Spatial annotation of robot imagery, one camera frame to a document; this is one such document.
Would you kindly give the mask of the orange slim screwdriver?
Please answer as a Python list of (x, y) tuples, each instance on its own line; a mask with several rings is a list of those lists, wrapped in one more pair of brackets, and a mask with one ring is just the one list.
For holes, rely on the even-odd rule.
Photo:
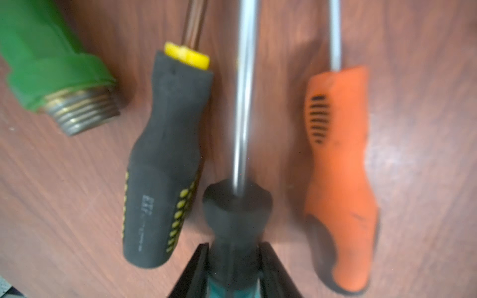
[(342, 67), (341, 7), (329, 2), (330, 70), (311, 77), (304, 124), (313, 172), (304, 222), (319, 279), (346, 296), (363, 294), (380, 228), (380, 209), (365, 170), (368, 69)]

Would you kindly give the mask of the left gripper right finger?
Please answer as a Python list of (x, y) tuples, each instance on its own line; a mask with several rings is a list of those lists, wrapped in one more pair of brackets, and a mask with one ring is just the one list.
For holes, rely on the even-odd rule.
[(302, 298), (290, 275), (268, 242), (259, 244), (262, 298)]

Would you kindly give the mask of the green pipe fitting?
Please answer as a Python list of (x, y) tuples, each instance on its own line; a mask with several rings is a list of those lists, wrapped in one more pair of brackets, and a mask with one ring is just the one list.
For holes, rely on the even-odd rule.
[(53, 1), (1, 1), (1, 56), (21, 106), (49, 115), (66, 135), (120, 116), (116, 79)]

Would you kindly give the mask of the black yellow screwdriver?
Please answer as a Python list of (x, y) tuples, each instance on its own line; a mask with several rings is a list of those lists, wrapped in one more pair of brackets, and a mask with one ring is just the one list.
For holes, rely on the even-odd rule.
[(168, 42), (152, 70), (152, 110), (127, 166), (125, 259), (165, 264), (180, 237), (201, 169), (198, 126), (211, 95), (210, 58), (198, 51), (206, 1), (191, 1), (180, 45)]

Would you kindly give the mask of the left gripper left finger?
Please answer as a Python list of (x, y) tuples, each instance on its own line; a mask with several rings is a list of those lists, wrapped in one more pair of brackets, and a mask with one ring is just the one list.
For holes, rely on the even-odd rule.
[(205, 298), (209, 243), (197, 246), (168, 298)]

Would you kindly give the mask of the green black screwdriver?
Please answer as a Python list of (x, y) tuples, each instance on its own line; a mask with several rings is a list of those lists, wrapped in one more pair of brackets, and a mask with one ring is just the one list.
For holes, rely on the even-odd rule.
[(231, 177), (210, 185), (204, 212), (214, 232), (207, 256), (207, 297), (258, 298), (259, 239), (272, 208), (271, 196), (247, 178), (250, 113), (257, 51), (259, 1), (241, 1)]

